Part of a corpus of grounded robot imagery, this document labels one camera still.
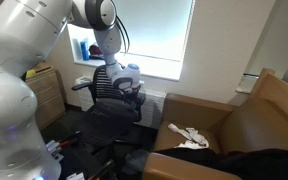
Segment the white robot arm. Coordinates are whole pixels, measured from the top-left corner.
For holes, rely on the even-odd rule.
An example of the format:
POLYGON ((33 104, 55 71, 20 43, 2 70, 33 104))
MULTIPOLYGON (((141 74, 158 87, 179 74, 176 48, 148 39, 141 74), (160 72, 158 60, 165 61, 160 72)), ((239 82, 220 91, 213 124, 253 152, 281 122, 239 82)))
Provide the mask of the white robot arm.
POLYGON ((46 59, 67 24, 89 28, 114 88, 140 88, 139 67, 119 65, 117 10, 112 0, 3 0, 0 4, 0 180, 58 180, 61 165, 35 120, 37 98, 23 75, 46 59))

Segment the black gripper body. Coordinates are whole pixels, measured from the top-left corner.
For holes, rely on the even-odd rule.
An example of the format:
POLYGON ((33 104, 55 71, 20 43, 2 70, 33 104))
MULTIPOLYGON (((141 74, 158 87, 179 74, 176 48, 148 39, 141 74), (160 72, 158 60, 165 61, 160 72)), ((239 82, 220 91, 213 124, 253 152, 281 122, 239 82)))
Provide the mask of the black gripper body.
POLYGON ((129 100, 143 99, 144 98, 144 94, 141 93, 140 90, 141 90, 141 87, 138 86, 136 88, 122 89, 121 93, 123 94, 123 96, 126 99, 129 99, 129 100))

